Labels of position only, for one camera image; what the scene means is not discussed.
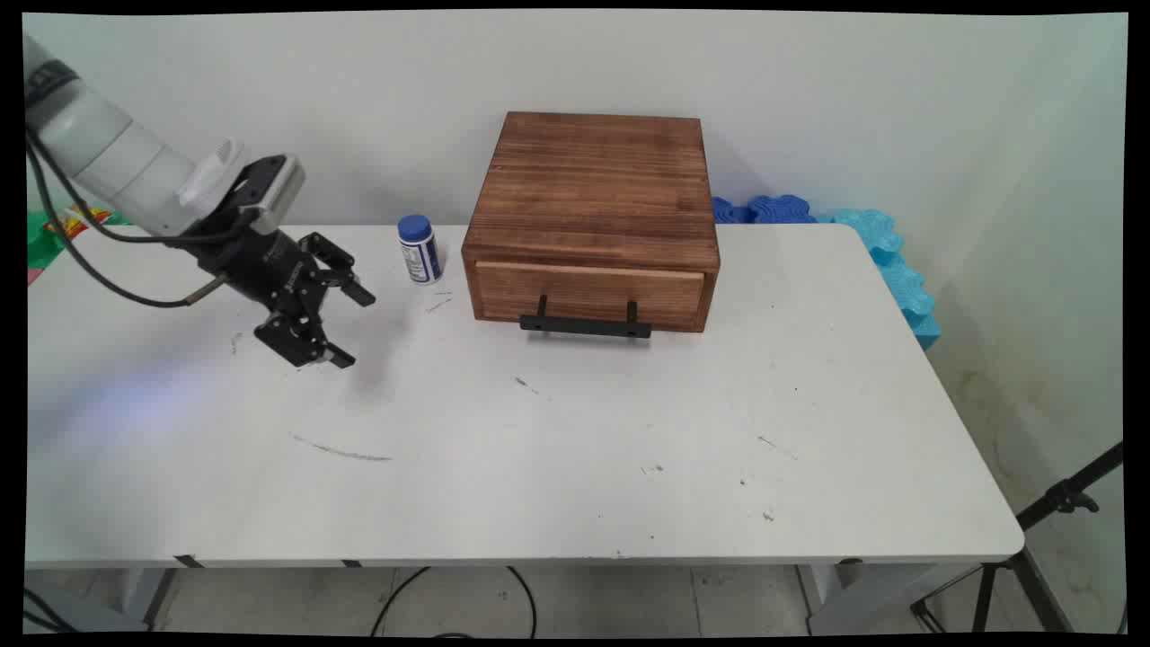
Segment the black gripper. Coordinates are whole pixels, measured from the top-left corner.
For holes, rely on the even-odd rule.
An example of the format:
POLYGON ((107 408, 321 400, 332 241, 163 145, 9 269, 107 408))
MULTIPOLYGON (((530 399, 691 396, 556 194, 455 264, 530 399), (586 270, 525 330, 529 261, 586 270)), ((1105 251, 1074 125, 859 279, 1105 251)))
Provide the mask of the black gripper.
POLYGON ((348 251, 317 232, 297 242, 282 230, 273 234, 247 230, 229 242, 194 244, 190 254, 204 271, 227 275, 227 286, 270 311, 253 336, 281 359, 296 368, 356 365, 356 357, 330 342, 322 325, 305 315, 317 311, 315 282, 339 288, 358 306, 376 303, 358 278, 356 259, 348 251), (317 261, 323 269, 317 270, 317 261))

